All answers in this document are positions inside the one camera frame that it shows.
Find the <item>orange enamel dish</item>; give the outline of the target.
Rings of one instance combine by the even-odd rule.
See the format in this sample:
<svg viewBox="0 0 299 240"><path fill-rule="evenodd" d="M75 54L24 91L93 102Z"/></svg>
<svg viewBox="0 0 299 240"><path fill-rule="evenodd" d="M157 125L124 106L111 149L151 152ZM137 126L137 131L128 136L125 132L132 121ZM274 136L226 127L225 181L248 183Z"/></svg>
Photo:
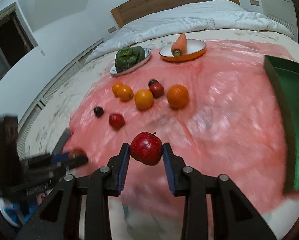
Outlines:
<svg viewBox="0 0 299 240"><path fill-rule="evenodd" d="M206 52L206 43L202 40L189 39L187 41L187 53L179 57L174 57L171 53L172 44L161 48L159 55L165 61L184 62L194 60Z"/></svg>

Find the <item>orange carrot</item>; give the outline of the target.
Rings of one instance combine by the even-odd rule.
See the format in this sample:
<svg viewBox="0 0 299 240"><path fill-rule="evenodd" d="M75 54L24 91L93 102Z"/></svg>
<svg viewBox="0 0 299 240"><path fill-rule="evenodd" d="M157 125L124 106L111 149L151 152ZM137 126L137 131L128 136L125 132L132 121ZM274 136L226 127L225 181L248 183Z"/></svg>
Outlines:
<svg viewBox="0 0 299 240"><path fill-rule="evenodd" d="M179 57L187 53L187 38L185 34L179 35L171 47L171 53L174 57Z"/></svg>

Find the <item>green rectangular tray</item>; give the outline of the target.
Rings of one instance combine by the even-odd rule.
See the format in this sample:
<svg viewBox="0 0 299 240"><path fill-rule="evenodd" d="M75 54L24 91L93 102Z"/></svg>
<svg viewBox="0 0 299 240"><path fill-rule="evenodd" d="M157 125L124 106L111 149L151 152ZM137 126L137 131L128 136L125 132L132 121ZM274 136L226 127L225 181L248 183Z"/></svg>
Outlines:
<svg viewBox="0 0 299 240"><path fill-rule="evenodd" d="M287 144L284 192L299 191L299 63L266 55L264 68L281 111Z"/></svg>

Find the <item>pink plastic sheet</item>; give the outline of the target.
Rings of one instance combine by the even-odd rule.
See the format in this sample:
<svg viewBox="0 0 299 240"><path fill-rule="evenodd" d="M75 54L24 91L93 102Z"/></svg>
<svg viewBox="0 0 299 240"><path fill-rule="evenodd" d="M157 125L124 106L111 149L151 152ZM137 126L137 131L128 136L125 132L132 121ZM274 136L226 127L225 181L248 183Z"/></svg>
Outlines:
<svg viewBox="0 0 299 240"><path fill-rule="evenodd" d="M271 211L288 199L283 193L287 153L265 55L292 58L283 46L253 42L208 41L203 56L183 63L163 61L154 50L135 72L116 78L105 73L93 83L70 118L72 136L65 148L86 152L89 162L80 173L90 174L116 155L122 143L140 132L155 132L187 165L209 176L227 174L259 212ZM188 105L171 109L162 96L149 110L139 111L133 101L122 102L112 92L116 82L138 92L150 79L166 89L186 87ZM95 107L104 109L100 118ZM108 123L112 113L124 117L119 130Z"/></svg>

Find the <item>large centre orange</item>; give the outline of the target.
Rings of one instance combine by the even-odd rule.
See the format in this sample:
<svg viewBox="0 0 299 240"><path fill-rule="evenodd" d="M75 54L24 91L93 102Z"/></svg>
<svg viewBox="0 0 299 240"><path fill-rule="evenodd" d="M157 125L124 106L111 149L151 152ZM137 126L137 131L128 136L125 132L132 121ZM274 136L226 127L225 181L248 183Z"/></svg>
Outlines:
<svg viewBox="0 0 299 240"><path fill-rule="evenodd" d="M139 111L145 111L153 106L153 95L148 89L139 90L135 97L134 103Z"/></svg>

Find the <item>white wardrobe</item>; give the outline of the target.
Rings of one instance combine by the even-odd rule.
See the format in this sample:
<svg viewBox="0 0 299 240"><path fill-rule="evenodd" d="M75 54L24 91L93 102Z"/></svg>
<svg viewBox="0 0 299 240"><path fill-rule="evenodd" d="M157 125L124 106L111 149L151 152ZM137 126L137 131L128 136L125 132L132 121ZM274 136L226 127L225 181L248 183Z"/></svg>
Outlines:
<svg viewBox="0 0 299 240"><path fill-rule="evenodd" d="M292 0L261 0L264 14L284 25L298 42L297 18Z"/></svg>

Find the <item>small red apple behind orange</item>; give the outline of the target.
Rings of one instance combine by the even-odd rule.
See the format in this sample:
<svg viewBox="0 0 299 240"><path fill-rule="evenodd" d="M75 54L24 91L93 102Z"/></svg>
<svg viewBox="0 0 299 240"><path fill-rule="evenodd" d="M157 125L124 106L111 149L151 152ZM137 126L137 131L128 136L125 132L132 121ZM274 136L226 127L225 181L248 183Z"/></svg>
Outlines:
<svg viewBox="0 0 299 240"><path fill-rule="evenodd" d="M150 85L149 90L152 93L154 98L159 98L163 96L165 93L164 87L158 82Z"/></svg>

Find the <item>white black-rimmed plate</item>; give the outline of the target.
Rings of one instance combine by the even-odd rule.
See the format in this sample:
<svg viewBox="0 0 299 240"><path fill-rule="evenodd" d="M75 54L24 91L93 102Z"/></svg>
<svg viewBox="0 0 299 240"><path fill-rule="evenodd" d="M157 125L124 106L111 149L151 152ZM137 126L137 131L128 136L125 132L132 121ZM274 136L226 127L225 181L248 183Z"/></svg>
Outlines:
<svg viewBox="0 0 299 240"><path fill-rule="evenodd" d="M116 69L115 69L115 63L113 64L113 66L111 67L111 69L109 70L109 73L112 76L122 76L122 75L126 75L126 74L130 74L131 72L134 72L135 70L139 69L140 67L142 67L144 64L146 64L151 56L152 50L149 48L144 48L145 50L145 59L142 60L141 62L139 62L138 64L136 64L135 66L133 66L132 68L121 72L121 73L117 73Z"/></svg>

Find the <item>dark plum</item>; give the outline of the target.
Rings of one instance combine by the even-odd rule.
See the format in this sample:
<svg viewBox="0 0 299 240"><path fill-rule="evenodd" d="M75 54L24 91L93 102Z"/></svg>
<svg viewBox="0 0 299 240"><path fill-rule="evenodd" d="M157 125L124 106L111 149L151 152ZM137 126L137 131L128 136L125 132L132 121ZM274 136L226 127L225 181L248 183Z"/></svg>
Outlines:
<svg viewBox="0 0 299 240"><path fill-rule="evenodd" d="M148 86L151 87L151 85L158 83L158 81L156 79L151 79L148 83Z"/></svg>
<svg viewBox="0 0 299 240"><path fill-rule="evenodd" d="M100 118L104 114L104 109L102 107L95 107L93 108L93 112L97 118Z"/></svg>

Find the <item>white radiator cover cabinet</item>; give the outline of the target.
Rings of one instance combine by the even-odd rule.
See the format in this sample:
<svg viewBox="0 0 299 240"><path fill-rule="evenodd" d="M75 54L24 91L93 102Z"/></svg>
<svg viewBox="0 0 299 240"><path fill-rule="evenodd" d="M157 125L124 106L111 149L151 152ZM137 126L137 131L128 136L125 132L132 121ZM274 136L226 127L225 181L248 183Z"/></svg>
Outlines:
<svg viewBox="0 0 299 240"><path fill-rule="evenodd" d="M34 124L41 111L43 111L48 101L53 97L60 87L62 87L69 79L71 79L85 66L87 57L103 42L104 38L99 39L86 50L77 55L77 57L71 60L63 69L61 69L41 90L24 115L20 118L18 123L17 140L17 149L20 157L26 157L28 155L25 149L26 138L30 132L31 126Z"/></svg>

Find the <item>white duvet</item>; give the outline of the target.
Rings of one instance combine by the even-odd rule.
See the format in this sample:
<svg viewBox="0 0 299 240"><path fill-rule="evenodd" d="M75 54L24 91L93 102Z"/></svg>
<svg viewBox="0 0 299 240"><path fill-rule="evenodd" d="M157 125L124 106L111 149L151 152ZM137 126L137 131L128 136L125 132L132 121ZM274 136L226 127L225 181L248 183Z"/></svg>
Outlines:
<svg viewBox="0 0 299 240"><path fill-rule="evenodd" d="M173 34L214 29L274 31L294 38L283 24L228 0L190 3L152 13L124 25L87 57L85 63L133 44Z"/></svg>

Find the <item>green leafy vegetable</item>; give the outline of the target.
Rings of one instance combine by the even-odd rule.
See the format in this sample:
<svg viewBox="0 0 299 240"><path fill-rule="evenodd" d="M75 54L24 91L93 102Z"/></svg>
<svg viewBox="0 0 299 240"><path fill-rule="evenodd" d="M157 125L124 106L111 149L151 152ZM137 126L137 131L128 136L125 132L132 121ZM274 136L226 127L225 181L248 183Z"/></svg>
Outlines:
<svg viewBox="0 0 299 240"><path fill-rule="evenodd" d="M117 73L124 72L145 59L145 50L141 46L125 47L115 56L115 69Z"/></svg>

